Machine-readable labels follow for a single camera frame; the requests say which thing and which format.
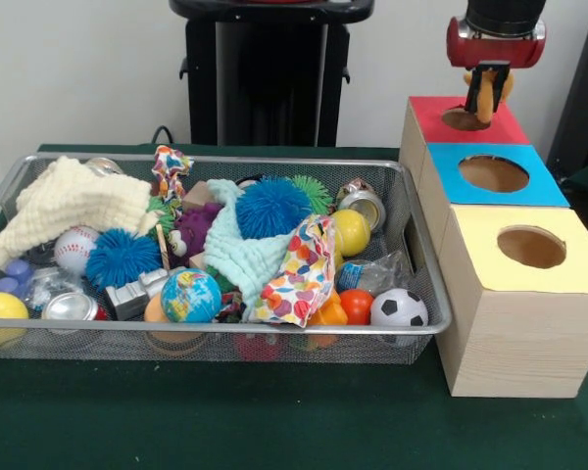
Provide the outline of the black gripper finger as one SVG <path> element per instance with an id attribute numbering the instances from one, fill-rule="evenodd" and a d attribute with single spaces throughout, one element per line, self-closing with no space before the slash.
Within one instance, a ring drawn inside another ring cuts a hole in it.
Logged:
<path id="1" fill-rule="evenodd" d="M 488 110 L 488 95 L 482 91 L 483 74 L 486 72 L 487 67 L 475 67 L 465 73 L 465 82 L 468 85 L 465 110 L 469 113 L 485 113 Z"/>
<path id="2" fill-rule="evenodd" d="M 512 79 L 509 67 L 493 68 L 493 103 L 498 107 L 502 100 L 506 100 L 512 90 Z"/>

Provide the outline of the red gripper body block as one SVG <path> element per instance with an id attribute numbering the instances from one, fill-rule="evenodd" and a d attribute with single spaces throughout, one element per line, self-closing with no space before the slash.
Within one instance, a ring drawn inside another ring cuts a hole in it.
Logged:
<path id="1" fill-rule="evenodd" d="M 465 69 L 474 69 L 482 62 L 505 62 L 512 69 L 528 69 L 539 61 L 545 44 L 542 20 L 522 36 L 497 36 L 474 29 L 466 17 L 452 17 L 446 36 L 450 64 Z"/>

